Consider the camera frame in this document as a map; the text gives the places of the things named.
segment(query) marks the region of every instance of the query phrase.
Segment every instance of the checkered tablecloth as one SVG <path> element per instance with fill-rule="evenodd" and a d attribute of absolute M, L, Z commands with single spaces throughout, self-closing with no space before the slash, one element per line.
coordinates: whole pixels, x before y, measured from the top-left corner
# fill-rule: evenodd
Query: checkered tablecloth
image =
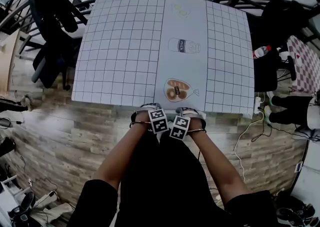
<path fill-rule="evenodd" d="M 320 89 L 320 60 L 318 55 L 301 40 L 291 36 L 287 41 L 289 53 L 294 61 L 296 80 L 292 90 L 313 94 Z"/>

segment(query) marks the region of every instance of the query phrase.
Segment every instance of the white shirt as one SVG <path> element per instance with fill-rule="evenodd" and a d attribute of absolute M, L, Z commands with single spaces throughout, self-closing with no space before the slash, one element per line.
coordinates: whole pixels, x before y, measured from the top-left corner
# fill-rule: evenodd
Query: white shirt
<path fill-rule="evenodd" d="M 306 114 L 307 125 L 310 129 L 320 129 L 320 106 L 315 105 L 316 98 L 312 98 L 309 102 Z"/>

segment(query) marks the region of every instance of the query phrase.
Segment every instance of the person's right arm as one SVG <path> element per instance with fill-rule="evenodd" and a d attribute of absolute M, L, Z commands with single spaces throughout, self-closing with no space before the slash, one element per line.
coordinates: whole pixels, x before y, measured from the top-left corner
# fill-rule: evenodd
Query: person's right arm
<path fill-rule="evenodd" d="M 201 121 L 193 118 L 189 129 L 196 130 L 201 128 Z M 204 157 L 205 163 L 224 205 L 239 195 L 251 193 L 235 167 L 212 142 L 206 132 L 196 131 L 192 132 L 190 136 L 199 147 Z"/>

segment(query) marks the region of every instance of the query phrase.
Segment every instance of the wood plank flooring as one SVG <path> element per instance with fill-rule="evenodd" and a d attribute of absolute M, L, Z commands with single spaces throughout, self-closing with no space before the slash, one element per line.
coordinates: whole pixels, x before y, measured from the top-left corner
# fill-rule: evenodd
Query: wood plank flooring
<path fill-rule="evenodd" d="M 22 77 L 23 64 L 16 64 L 13 80 L 28 82 L 28 75 Z M 69 73 L 72 83 L 73 73 Z M 19 100 L 22 93 L 11 94 Z M 24 123 L 1 130 L 2 137 L 11 137 L 16 142 L 16 151 L 3 156 L 0 162 L 8 162 L 13 173 L 18 174 L 18 182 L 27 187 L 28 178 L 33 180 L 32 189 L 39 198 L 51 190 L 63 202 L 77 203 L 84 183 L 90 180 L 105 156 L 129 129 L 130 116 L 134 107 L 122 107 L 95 103 L 71 101 L 71 92 L 62 90 L 61 78 L 51 89 L 41 94 L 31 94 L 42 100 L 42 105 L 31 112 L 23 112 Z M 2 112 L 0 117 L 10 116 L 12 121 L 21 120 L 16 112 Z M 252 121 L 259 120 L 261 114 Z M 239 135 L 250 123 L 250 119 L 240 114 L 209 113 L 207 133 L 226 157 L 242 175 L 240 161 L 234 154 L 234 146 Z M 274 125 L 293 132 L 293 125 Z M 264 125 L 265 134 L 270 128 Z M 252 125 L 242 135 L 237 154 L 245 168 L 245 182 L 253 191 L 270 190 L 272 193 L 281 188 L 289 188 L 295 178 L 295 165 L 302 159 L 306 141 L 293 140 L 291 135 L 272 130 L 270 137 L 261 136 L 255 142 L 251 139 L 262 132 L 262 122 Z M 197 157 L 199 149 L 188 139 L 187 146 Z M 209 186 L 215 187 L 205 161 L 200 156 Z M 212 189 L 216 200 L 218 192 Z"/>

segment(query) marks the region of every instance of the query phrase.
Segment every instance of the black label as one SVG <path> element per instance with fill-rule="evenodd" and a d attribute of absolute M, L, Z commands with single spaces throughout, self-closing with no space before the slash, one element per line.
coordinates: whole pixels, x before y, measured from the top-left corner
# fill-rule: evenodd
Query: black label
<path fill-rule="evenodd" d="M 185 39 L 179 39 L 178 42 L 178 50 L 180 53 L 185 53 L 185 45 L 186 45 L 186 40 Z"/>
<path fill-rule="evenodd" d="M 178 86 L 175 86 L 175 87 L 174 87 L 174 90 L 175 90 L 175 94 L 176 94 L 176 95 L 180 95 L 180 89 L 179 89 Z"/>

